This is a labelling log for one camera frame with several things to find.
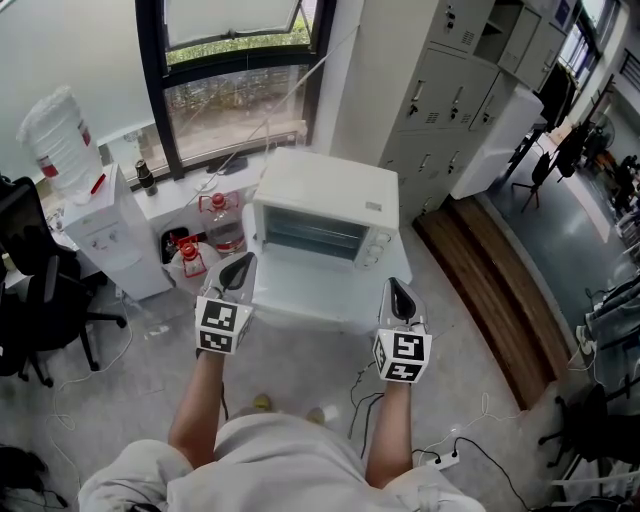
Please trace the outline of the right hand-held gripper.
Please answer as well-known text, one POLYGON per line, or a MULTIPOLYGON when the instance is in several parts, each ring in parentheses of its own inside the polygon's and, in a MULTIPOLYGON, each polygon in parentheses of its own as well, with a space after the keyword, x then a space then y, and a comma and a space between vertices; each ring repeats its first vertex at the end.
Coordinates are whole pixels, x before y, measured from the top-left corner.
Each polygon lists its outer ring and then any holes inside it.
POLYGON ((379 377, 417 383, 428 366, 431 345, 426 305, 407 283, 389 278, 383 288, 372 347, 379 377))

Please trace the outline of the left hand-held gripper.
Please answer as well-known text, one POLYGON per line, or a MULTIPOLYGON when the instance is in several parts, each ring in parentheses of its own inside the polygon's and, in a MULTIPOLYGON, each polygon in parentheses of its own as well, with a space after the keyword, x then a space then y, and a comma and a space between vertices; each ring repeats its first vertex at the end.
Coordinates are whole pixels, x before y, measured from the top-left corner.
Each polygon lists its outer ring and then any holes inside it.
POLYGON ((229 256, 208 271, 195 307, 197 349, 236 353, 254 314, 255 273, 253 252, 229 256))

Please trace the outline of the glass oven door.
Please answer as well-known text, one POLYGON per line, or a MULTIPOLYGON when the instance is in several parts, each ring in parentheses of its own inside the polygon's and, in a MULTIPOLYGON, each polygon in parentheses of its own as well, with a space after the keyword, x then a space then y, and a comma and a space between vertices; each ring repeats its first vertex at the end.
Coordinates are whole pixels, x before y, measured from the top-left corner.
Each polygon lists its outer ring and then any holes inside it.
POLYGON ((362 276, 354 266, 300 251, 255 255, 255 305, 303 319, 341 323, 347 318, 352 288, 362 276))

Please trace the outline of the white oven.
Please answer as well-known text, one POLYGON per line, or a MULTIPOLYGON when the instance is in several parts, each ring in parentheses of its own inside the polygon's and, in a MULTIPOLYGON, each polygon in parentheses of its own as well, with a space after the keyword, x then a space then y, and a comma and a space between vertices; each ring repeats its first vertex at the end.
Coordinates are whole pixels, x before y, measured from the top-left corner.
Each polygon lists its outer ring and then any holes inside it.
POLYGON ((308 151, 278 148, 253 196, 256 241, 358 269, 377 266, 399 231, 398 175, 308 151))

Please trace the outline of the person's right forearm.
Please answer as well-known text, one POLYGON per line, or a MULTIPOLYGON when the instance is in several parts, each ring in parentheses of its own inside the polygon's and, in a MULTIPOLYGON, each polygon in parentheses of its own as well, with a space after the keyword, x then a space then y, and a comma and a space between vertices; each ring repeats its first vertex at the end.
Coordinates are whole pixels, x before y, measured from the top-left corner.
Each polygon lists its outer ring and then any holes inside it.
POLYGON ((369 450, 365 479, 383 489, 413 468, 411 385, 388 381, 369 450))

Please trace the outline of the person's left forearm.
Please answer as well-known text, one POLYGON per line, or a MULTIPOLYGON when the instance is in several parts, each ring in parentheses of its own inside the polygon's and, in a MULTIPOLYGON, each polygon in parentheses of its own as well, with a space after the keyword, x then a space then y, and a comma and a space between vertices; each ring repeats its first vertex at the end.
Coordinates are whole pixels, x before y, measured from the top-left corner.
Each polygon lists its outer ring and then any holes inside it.
POLYGON ((193 468, 214 461, 224 362, 223 354, 201 353, 169 430, 168 444, 193 468))

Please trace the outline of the clear bottle red cap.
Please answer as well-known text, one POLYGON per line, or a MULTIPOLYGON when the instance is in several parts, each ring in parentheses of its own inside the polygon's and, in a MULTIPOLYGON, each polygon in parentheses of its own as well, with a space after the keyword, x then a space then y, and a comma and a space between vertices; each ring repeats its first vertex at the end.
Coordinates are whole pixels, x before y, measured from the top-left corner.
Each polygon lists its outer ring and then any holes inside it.
POLYGON ((201 195, 198 210, 207 239, 218 253, 228 255, 242 250, 245 235, 237 192, 201 195))
POLYGON ((193 236, 178 239, 176 253, 164 268, 177 284, 202 284, 207 272, 221 257, 209 244, 193 236))

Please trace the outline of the white cloth covered table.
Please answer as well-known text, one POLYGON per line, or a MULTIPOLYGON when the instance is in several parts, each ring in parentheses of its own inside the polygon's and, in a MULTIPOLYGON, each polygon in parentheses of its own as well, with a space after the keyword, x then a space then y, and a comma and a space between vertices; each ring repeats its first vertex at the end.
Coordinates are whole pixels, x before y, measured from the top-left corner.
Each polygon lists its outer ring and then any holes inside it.
MULTIPOLYGON (((280 246, 269 246, 263 249, 255 239, 256 222, 254 208, 251 203, 245 205, 242 210, 242 223, 246 235, 247 250, 253 252, 254 254, 257 250, 267 250, 278 251, 281 253, 300 251, 308 255, 313 254, 318 256, 326 256, 280 246)), ((340 263, 352 265, 352 263, 349 261, 344 261, 337 258, 334 259, 336 259, 340 263)), ((387 279, 390 277, 395 277, 409 284, 413 278, 401 236, 397 235, 394 238, 391 244, 385 249, 381 260, 372 268, 357 270, 362 273, 362 276, 352 288, 352 295, 349 299, 350 309, 347 314, 347 318, 341 323, 325 322, 314 319, 303 319, 301 317, 290 316, 287 314, 274 313, 260 308, 252 301, 252 304, 255 308, 255 315, 260 320, 276 328, 300 328, 309 330, 343 332, 354 335, 369 334, 374 331, 378 325, 378 314, 383 296, 383 288, 387 279)))

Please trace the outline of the black trash bin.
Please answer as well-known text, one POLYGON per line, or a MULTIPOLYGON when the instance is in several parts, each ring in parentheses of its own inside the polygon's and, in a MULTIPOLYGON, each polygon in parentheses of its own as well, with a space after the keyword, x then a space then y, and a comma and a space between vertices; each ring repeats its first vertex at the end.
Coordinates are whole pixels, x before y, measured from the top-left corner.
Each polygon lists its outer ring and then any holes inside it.
POLYGON ((163 264, 169 264, 178 251, 178 241, 189 236, 186 227, 177 227, 164 232, 160 239, 160 252, 163 264))

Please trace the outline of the wooden step platform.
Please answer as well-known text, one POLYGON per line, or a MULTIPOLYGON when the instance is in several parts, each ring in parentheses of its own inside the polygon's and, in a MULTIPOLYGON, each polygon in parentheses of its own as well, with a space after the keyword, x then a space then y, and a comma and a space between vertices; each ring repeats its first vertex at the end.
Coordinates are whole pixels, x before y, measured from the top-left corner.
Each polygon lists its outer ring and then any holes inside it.
POLYGON ((504 230, 474 198, 447 200, 412 226, 485 338, 522 410, 566 373, 565 336, 504 230))

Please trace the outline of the white window ledge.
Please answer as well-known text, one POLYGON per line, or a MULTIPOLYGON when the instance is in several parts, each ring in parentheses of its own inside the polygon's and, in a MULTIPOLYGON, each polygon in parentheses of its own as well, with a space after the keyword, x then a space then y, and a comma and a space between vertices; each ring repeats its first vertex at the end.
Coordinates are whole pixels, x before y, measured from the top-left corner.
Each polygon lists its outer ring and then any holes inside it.
POLYGON ((271 121, 266 128, 257 133, 257 137, 249 141, 240 141, 222 147, 211 153, 191 158, 187 161, 184 176, 175 180, 167 166, 159 167, 151 173, 158 188, 156 195, 149 197, 140 187, 133 164, 120 167, 127 186, 141 207, 152 228, 159 234, 176 226, 199 230, 198 198, 215 192, 223 194, 231 192, 244 193, 254 186, 265 165, 265 152, 273 151, 277 146, 302 145, 307 132, 303 121, 287 121, 276 123, 271 121), (232 175, 207 174, 209 163, 220 157, 244 156, 248 158, 248 167, 232 175), (217 175, 216 188, 204 194, 197 194, 194 185, 204 176, 217 175))

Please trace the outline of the black flat device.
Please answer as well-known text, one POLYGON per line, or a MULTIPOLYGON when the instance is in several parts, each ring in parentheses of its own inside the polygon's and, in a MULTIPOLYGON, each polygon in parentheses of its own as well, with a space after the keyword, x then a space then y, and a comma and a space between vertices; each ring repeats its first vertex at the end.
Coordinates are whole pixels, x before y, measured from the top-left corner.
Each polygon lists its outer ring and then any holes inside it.
POLYGON ((248 167, 248 158, 244 156, 220 157, 212 160, 207 169, 207 174, 232 175, 248 167))

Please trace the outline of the white water dispenser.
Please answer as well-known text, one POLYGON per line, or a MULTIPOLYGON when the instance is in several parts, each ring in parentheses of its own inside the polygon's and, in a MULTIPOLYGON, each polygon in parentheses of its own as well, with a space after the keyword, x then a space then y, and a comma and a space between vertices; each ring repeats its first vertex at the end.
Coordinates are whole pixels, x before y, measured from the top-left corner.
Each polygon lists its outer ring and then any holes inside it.
POLYGON ((142 300, 172 288, 157 238, 116 164, 90 200, 65 205, 64 233, 99 271, 130 298, 142 300))

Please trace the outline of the black thermos bottle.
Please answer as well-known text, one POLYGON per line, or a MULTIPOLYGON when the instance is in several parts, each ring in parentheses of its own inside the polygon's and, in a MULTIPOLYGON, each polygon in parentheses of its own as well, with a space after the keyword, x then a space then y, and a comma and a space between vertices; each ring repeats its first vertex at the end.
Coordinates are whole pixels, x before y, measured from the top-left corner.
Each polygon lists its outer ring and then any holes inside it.
POLYGON ((144 190, 146 195, 149 197, 156 195, 158 192, 158 188, 155 182, 155 178, 149 170, 144 159, 139 159, 135 163, 135 170, 139 185, 144 190))

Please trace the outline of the white power strip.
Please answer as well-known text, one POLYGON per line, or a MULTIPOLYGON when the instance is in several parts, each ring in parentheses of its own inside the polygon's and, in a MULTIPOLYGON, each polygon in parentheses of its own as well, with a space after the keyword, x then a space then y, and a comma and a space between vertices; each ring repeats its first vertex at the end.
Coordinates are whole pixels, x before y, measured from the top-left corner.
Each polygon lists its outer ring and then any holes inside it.
POLYGON ((438 471, 443 471, 450 467, 457 465, 460 462, 460 456, 458 452, 449 452, 443 455, 437 455, 427 459, 425 465, 434 468, 438 471))

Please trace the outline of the white rounded cabinet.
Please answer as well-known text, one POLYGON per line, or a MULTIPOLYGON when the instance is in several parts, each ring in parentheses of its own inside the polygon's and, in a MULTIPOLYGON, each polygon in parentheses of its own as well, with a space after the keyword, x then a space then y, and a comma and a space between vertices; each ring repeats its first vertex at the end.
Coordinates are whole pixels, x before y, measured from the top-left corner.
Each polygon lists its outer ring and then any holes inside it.
POLYGON ((542 110, 540 99, 530 89, 517 85, 483 144, 453 186, 451 197, 459 200, 486 191, 506 170, 542 110))

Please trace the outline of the black office chair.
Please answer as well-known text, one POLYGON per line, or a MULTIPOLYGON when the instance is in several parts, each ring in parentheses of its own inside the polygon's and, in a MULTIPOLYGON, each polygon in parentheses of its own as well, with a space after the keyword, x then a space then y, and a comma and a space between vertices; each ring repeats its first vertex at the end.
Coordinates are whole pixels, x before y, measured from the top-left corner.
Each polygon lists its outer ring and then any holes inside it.
POLYGON ((94 359, 87 324, 111 321, 125 328, 118 314, 89 310, 96 287, 81 279, 76 253, 59 244, 46 221, 34 182, 0 175, 0 251, 29 278, 26 299, 18 302, 18 317, 9 322, 9 340, 17 344, 21 364, 30 365, 44 386, 53 380, 43 374, 38 354, 61 350, 79 339, 89 368, 100 370, 94 359))

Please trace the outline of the black tripod stand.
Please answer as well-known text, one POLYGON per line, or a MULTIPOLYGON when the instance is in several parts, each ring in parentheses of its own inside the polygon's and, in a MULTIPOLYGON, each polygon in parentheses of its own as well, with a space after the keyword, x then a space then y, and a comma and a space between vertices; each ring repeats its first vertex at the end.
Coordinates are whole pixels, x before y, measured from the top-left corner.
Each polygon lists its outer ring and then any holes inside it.
POLYGON ((541 188, 546 178, 550 175, 550 173, 551 173, 551 155, 549 152, 544 152, 543 155, 539 158, 537 164, 535 165, 532 171, 531 184, 518 183, 518 182, 514 182, 511 184, 512 191, 514 191, 516 187, 527 189, 529 191, 529 196, 524 202, 521 208, 521 212, 524 212, 527 209, 528 205, 532 200, 535 200, 536 208, 540 207, 539 189, 541 188))

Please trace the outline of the person's white shirt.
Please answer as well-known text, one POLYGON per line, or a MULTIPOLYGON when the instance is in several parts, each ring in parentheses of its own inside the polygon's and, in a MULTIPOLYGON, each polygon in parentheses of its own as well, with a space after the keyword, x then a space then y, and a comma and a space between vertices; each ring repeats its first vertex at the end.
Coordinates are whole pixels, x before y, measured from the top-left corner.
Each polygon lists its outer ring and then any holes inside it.
POLYGON ((282 413, 225 424, 214 462, 194 468, 157 440, 129 444, 78 495, 81 512, 485 512, 439 471, 416 467, 380 489, 333 431, 282 413))

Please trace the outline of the grey metal lockers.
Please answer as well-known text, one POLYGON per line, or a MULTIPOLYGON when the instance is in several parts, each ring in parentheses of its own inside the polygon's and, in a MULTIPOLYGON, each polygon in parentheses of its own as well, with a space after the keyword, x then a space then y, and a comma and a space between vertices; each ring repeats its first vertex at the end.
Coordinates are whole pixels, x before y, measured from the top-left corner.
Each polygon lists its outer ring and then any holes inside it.
POLYGON ((400 219, 438 209, 517 85, 536 96, 566 39, 573 0, 439 0, 383 167, 400 219))

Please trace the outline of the wrapped water dispenser jug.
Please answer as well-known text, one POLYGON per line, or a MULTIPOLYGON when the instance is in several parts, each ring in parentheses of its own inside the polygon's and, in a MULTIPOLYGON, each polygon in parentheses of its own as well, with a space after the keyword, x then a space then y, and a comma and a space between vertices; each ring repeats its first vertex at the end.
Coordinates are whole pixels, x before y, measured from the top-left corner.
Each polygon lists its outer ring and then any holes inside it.
POLYGON ((57 88, 31 108, 17 141, 57 193, 78 205, 89 202, 103 164, 70 87, 57 88))

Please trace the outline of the black swivel chair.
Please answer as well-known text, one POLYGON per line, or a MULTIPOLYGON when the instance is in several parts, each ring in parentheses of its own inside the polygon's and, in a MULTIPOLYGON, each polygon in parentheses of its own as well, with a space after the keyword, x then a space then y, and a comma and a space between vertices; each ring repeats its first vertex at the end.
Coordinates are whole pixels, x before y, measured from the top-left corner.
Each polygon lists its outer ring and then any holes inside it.
POLYGON ((553 434, 538 440, 542 446, 559 438, 560 447, 548 468, 557 467, 562 457, 574 451, 587 462, 602 458, 615 459, 627 464, 640 465, 640 414, 610 414, 608 403, 627 393, 626 388, 607 394, 601 384, 596 384, 583 401, 567 404, 557 396, 562 427, 553 434))

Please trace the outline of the black coat stand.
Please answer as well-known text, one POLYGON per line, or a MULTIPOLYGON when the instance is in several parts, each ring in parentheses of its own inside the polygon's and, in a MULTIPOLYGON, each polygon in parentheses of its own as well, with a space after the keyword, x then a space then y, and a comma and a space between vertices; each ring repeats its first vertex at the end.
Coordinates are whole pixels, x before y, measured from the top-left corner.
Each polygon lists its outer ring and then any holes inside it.
POLYGON ((598 93, 596 101, 593 103, 585 119, 576 127, 574 127, 569 135, 564 138, 556 150, 556 158, 551 168, 557 168, 560 172, 560 178, 557 182, 561 182, 565 178, 571 177, 575 172, 577 163, 581 160, 583 150, 587 142, 591 139, 599 141, 603 138, 603 129, 597 122, 593 122, 593 116, 603 100, 613 91, 615 83, 615 74, 612 73, 602 92, 598 93))

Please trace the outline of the rack of dark clothes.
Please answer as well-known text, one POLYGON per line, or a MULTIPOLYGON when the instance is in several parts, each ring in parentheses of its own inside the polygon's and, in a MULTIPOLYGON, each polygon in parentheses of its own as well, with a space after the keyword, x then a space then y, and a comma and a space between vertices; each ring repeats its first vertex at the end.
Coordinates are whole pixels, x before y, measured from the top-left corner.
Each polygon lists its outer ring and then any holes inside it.
POLYGON ((543 104, 541 116, 546 120, 545 131, 559 127, 571 110, 578 87, 573 75, 559 62, 554 64, 537 97, 543 104))

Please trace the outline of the black metal railing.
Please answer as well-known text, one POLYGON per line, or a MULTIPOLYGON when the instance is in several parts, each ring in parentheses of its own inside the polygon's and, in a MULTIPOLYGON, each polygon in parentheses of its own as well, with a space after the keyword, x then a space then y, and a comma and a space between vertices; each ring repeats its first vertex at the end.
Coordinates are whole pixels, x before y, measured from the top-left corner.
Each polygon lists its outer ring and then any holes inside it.
POLYGON ((624 50, 620 74, 640 93, 640 59, 628 49, 624 50))

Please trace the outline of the black window frame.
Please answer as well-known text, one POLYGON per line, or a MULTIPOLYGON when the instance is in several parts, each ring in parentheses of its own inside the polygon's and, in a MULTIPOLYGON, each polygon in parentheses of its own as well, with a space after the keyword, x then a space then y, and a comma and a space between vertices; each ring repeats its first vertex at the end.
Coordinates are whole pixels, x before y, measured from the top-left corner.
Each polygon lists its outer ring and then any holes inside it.
POLYGON ((271 145, 309 144, 337 0, 135 0, 165 158, 180 180, 271 145))

